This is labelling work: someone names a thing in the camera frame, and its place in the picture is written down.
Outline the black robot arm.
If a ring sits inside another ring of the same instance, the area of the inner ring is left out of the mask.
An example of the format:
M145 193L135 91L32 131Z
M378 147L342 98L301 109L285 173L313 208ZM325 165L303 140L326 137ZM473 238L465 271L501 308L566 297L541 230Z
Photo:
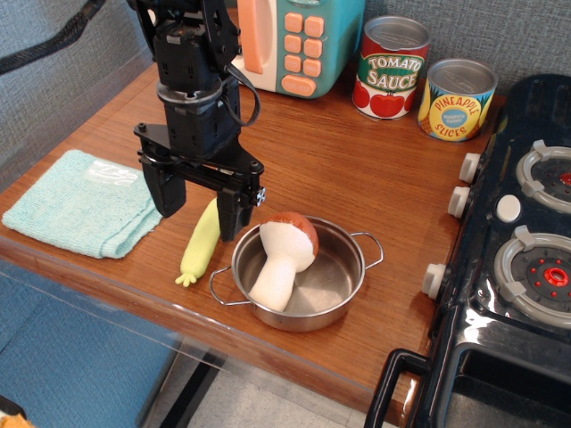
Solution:
M241 117L240 86L251 88L233 65L239 30L221 1L132 1L159 73L163 125L140 123L138 152L156 209L168 218L186 203L186 183L216 192L220 236L232 241L265 198L263 164L240 144L258 118L254 102Z

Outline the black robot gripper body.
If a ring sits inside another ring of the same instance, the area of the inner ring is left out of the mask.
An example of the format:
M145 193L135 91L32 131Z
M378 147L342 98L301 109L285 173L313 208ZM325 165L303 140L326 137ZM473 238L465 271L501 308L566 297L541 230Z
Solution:
M241 118L240 90L235 81L217 81L193 94L157 85L166 123L135 125L139 161L171 164L175 174L216 192L231 189L248 195L253 207L265 199L260 185L263 165L240 144L247 125Z

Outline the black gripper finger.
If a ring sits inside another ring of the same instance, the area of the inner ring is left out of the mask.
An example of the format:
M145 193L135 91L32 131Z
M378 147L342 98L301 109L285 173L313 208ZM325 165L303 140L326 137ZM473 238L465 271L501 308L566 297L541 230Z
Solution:
M186 180L177 176L169 163L142 158L141 164L156 209L165 218L173 216L186 203Z
M239 232L250 224L253 205L247 194L223 189L218 192L217 207L221 240L233 241Z

